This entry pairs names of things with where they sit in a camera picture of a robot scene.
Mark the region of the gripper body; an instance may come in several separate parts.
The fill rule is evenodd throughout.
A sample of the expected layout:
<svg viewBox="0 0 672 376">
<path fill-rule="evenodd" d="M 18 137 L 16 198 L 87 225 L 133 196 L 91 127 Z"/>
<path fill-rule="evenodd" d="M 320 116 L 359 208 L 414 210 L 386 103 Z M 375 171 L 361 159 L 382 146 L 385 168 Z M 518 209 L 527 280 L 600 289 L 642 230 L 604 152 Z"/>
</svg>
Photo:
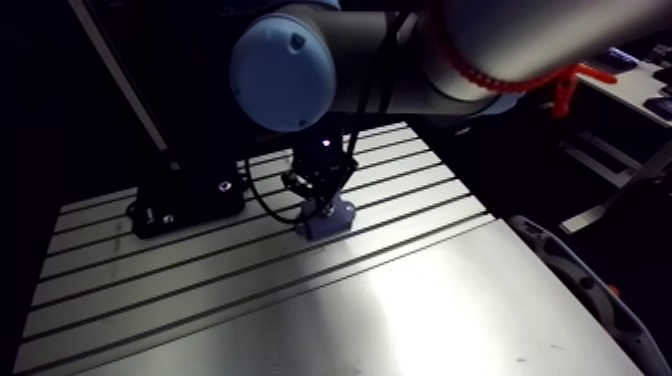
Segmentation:
<svg viewBox="0 0 672 376">
<path fill-rule="evenodd" d="M 358 168 L 344 147 L 339 127 L 300 132 L 292 145 L 291 164 L 281 174 L 283 185 L 317 206 L 329 203 Z"/>
</svg>

